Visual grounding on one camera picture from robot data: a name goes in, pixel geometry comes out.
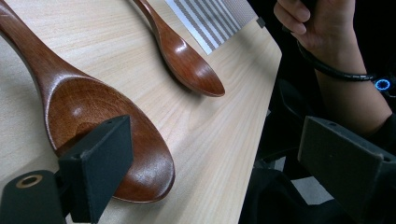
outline spoon bowl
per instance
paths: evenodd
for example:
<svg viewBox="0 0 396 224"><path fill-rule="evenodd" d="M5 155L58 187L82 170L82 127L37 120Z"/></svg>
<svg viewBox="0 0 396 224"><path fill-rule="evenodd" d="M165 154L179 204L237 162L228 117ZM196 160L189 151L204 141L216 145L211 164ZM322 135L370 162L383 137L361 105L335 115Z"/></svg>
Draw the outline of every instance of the spoon bowl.
<svg viewBox="0 0 396 224"><path fill-rule="evenodd" d="M3 0L0 33L30 69L41 96L49 141L58 157L102 121L130 115L134 162L114 197L151 203L167 195L175 180L172 156L158 130L129 98L61 59Z"/></svg>
<svg viewBox="0 0 396 224"><path fill-rule="evenodd" d="M157 14L146 0L134 0L145 14L169 69L187 88L219 97L224 87L210 65Z"/></svg>

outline screw hole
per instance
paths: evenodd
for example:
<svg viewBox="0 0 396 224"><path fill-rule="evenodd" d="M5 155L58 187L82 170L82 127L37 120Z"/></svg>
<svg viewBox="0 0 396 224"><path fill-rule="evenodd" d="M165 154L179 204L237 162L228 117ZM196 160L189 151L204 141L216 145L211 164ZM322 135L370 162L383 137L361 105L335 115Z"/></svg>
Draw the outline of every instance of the screw hole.
<svg viewBox="0 0 396 224"><path fill-rule="evenodd" d="M17 183L18 189L27 189L38 184L43 179L42 175L29 175Z"/></svg>

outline blue led light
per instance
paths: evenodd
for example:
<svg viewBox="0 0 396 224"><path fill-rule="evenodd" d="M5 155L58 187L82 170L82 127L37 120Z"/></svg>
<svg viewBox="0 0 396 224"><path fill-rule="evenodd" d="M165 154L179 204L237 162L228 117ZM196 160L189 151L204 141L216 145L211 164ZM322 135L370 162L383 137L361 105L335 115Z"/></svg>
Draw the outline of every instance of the blue led light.
<svg viewBox="0 0 396 224"><path fill-rule="evenodd" d="M387 79L381 78L375 82L375 87L379 91L387 91L390 87L390 82Z"/></svg>

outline wood grain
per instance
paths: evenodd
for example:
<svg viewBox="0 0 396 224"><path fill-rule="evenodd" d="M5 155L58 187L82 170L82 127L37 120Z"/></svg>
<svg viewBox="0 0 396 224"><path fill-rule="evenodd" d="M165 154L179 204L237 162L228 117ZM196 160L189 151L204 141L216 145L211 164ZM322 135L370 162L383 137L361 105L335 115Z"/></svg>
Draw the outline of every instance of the wood grain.
<svg viewBox="0 0 396 224"><path fill-rule="evenodd" d="M146 0L134 0L145 14L163 59L187 88L207 96L224 95L224 87L210 65L158 15Z"/></svg>
<svg viewBox="0 0 396 224"><path fill-rule="evenodd" d="M61 59L3 0L0 32L31 72L43 105L49 142L57 156L64 155L103 121L129 115L134 162L114 197L152 203L168 194L175 181L173 158L163 137L139 107L116 89Z"/></svg>
<svg viewBox="0 0 396 224"><path fill-rule="evenodd" d="M149 1L219 76L226 94L213 98L173 79L130 2L7 2L61 58L139 106L174 158L175 184L164 199L112 200L99 223L237 223L281 56L265 28L252 21L207 56L164 1ZM0 188L32 170L56 171L35 86L1 39L0 104Z"/></svg>

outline finger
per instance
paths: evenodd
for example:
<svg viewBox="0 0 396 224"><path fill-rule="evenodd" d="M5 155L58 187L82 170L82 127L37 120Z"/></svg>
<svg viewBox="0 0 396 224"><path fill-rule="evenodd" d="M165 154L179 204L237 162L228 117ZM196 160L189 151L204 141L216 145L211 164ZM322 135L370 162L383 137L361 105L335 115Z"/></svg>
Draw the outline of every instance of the finger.
<svg viewBox="0 0 396 224"><path fill-rule="evenodd" d="M306 32L305 25L292 17L289 12L283 8L279 3L274 6L274 14L276 18L284 25L283 30L303 35Z"/></svg>
<svg viewBox="0 0 396 224"><path fill-rule="evenodd" d="M306 22L311 16L309 9L301 0L277 0L277 2L297 21Z"/></svg>

